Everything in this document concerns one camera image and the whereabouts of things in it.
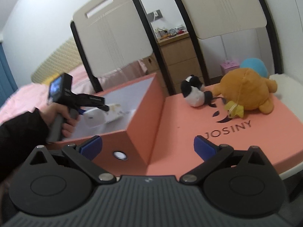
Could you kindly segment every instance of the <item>gray handle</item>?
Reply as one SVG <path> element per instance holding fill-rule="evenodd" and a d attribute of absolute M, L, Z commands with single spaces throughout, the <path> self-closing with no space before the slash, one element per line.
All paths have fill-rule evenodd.
<path fill-rule="evenodd" d="M 72 119 L 76 119 L 78 116 L 78 111 L 76 109 L 70 109 L 69 115 Z M 61 114 L 58 114 L 55 118 L 55 121 L 52 123 L 51 128 L 49 130 L 48 137 L 46 139 L 47 143 L 55 143 L 62 140 L 62 125 L 66 121 L 65 118 Z"/>

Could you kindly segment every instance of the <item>pink bedding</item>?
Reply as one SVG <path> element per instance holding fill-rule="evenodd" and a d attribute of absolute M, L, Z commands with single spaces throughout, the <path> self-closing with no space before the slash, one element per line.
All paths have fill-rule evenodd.
<path fill-rule="evenodd" d="M 141 61 L 129 64 L 123 69 L 117 69 L 99 78 L 103 89 L 108 89 L 132 79 L 144 76 L 147 72 L 146 66 Z M 72 70 L 72 91 L 76 94 L 94 94 L 93 87 L 83 65 Z M 26 111 L 32 112 L 35 107 L 41 109 L 46 106 L 48 97 L 48 86 L 44 84 L 31 83 L 25 85 L 12 94 L 0 108 L 0 125 Z"/>

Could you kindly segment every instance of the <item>panda head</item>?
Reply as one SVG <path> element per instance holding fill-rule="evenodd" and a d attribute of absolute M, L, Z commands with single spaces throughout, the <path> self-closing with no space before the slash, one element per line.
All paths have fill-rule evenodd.
<path fill-rule="evenodd" d="M 203 89 L 204 85 L 194 75 L 189 76 L 181 83 L 182 94 L 187 103 L 192 107 L 199 107 L 212 101 L 212 93 L 210 91 L 203 92 Z"/>

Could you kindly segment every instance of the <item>plush toy leg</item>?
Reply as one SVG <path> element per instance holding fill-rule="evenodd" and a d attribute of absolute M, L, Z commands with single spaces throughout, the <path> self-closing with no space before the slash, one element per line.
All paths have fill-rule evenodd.
<path fill-rule="evenodd" d="M 270 93 L 276 93 L 277 89 L 278 89 L 278 85 L 277 82 L 275 80 L 271 80 L 271 79 L 265 79 L 266 85 L 268 87 L 268 90 Z"/>
<path fill-rule="evenodd" d="M 218 95 L 220 95 L 221 94 L 221 86 L 220 86 L 220 84 L 218 83 L 218 84 L 216 84 L 215 86 L 214 86 L 214 88 L 213 88 L 213 90 L 212 90 L 212 95 L 213 96 L 218 96 Z"/>
<path fill-rule="evenodd" d="M 273 111 L 274 104 L 272 103 L 272 100 L 268 98 L 266 102 L 264 102 L 261 106 L 259 106 L 259 110 L 264 114 L 269 114 Z"/>

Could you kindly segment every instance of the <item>black sleeve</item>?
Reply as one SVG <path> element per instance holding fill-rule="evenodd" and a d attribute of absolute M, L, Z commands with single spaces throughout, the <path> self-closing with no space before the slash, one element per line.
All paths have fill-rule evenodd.
<path fill-rule="evenodd" d="M 37 145 L 44 145 L 48 127 L 39 110 L 26 112 L 0 126 L 0 182 L 25 161 Z"/>

